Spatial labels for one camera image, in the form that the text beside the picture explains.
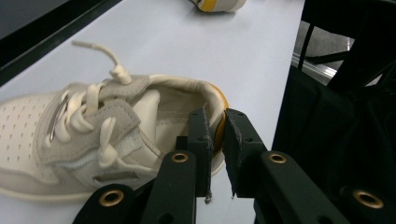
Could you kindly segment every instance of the white shoelace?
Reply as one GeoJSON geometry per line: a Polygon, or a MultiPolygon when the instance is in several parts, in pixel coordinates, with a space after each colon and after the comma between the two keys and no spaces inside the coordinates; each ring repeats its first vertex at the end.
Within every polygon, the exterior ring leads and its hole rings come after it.
{"type": "MultiPolygon", "coordinates": [[[[120,60],[108,48],[79,41],[72,41],[76,46],[90,49],[97,49],[108,55],[114,62],[115,67],[110,71],[111,76],[120,84],[128,85],[132,78],[126,69],[120,64],[120,60]]],[[[72,137],[67,131],[67,127],[73,127],[80,133],[92,132],[94,127],[83,118],[84,113],[94,113],[99,109],[99,92],[106,85],[106,81],[99,84],[92,84],[86,91],[76,92],[69,96],[66,91],[63,96],[54,118],[49,126],[49,134],[46,137],[44,146],[50,148],[53,138],[57,138],[61,143],[68,143],[72,137]]],[[[109,144],[113,132],[116,118],[107,118],[103,121],[100,131],[100,148],[98,151],[99,165],[107,168],[118,160],[117,150],[109,144]]]]}

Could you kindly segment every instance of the white surface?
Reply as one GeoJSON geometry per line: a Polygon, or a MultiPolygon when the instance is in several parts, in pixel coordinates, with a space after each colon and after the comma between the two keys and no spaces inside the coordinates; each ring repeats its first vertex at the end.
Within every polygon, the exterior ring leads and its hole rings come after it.
{"type": "MultiPolygon", "coordinates": [[[[247,0],[236,13],[205,14],[188,0],[124,0],[71,39],[113,49],[133,74],[207,80],[245,112],[271,148],[304,0],[247,0]]],[[[100,82],[112,62],[62,43],[0,88],[0,100],[100,82]]],[[[252,200],[231,199],[225,169],[213,203],[197,200],[197,223],[253,223],[252,200]]],[[[0,196],[0,223],[71,223],[83,203],[33,203],[0,196]]]]}

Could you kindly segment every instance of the screw hole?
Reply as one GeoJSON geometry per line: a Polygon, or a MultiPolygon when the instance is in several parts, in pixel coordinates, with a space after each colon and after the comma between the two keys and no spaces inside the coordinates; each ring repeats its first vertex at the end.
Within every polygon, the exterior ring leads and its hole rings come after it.
{"type": "Polygon", "coordinates": [[[359,203],[367,207],[379,209],[384,206],[384,203],[379,198],[368,191],[357,189],[353,191],[353,196],[359,203]]]}
{"type": "Polygon", "coordinates": [[[99,204],[104,207],[114,206],[122,201],[124,194],[119,189],[111,189],[102,194],[99,204]]]}
{"type": "Polygon", "coordinates": [[[174,217],[169,213],[161,214],[158,217],[158,223],[160,224],[170,224],[174,221],[174,217]]]}
{"type": "Polygon", "coordinates": [[[189,156],[184,153],[177,153],[172,156],[172,161],[174,161],[174,162],[185,162],[188,159],[189,159],[189,156]]]}
{"type": "Polygon", "coordinates": [[[270,161],[276,162],[276,163],[284,163],[286,162],[286,158],[280,154],[276,153],[271,153],[270,156],[270,161]]]}
{"type": "Polygon", "coordinates": [[[249,138],[249,137],[245,138],[244,140],[245,142],[253,142],[253,138],[249,138]]]}

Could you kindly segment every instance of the sneaker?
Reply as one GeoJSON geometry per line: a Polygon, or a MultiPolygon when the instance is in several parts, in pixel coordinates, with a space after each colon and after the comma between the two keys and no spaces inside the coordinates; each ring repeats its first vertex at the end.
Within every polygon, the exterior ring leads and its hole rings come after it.
{"type": "Polygon", "coordinates": [[[192,0],[204,12],[232,12],[241,8],[247,0],[192,0]]]}
{"type": "MultiPolygon", "coordinates": [[[[221,136],[227,102],[215,86],[131,76],[109,49],[74,44],[107,54],[116,65],[113,78],[0,104],[0,193],[59,202],[87,199],[110,183],[137,189],[156,176],[176,137],[187,135],[188,115],[198,108],[221,136]]],[[[212,174],[224,164],[220,148],[215,151],[212,174]]]]}

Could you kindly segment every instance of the brass ring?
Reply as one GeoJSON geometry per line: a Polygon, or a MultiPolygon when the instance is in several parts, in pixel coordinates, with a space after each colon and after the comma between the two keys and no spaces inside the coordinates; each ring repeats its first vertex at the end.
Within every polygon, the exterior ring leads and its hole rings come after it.
{"type": "Polygon", "coordinates": [[[353,197],[359,203],[366,205],[367,207],[379,209],[384,206],[384,203],[376,197],[374,194],[365,190],[356,189],[353,191],[353,197]]]}
{"type": "Polygon", "coordinates": [[[121,190],[119,189],[111,189],[106,191],[105,193],[102,194],[102,196],[99,199],[99,204],[101,204],[104,207],[111,207],[114,206],[122,201],[124,197],[124,194],[121,190]],[[109,199],[109,195],[114,195],[115,198],[109,199]]]}
{"type": "Polygon", "coordinates": [[[285,163],[286,162],[286,157],[277,154],[277,153],[271,153],[269,155],[270,161],[276,162],[276,163],[285,163]]]}
{"type": "Polygon", "coordinates": [[[185,153],[176,153],[172,156],[172,161],[174,162],[185,162],[189,159],[189,156],[185,153]]]}

